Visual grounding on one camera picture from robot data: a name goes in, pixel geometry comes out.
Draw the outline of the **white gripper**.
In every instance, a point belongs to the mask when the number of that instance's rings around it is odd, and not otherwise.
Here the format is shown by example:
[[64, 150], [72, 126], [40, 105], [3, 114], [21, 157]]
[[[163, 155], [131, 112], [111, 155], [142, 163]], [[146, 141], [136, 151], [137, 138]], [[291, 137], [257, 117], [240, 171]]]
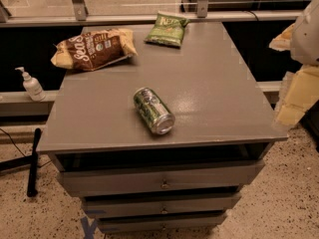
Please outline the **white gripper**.
[[274, 120], [293, 127], [319, 101], [319, 0], [312, 0], [295, 24], [271, 40], [269, 48], [290, 50], [291, 58], [303, 64], [283, 78], [275, 108]]

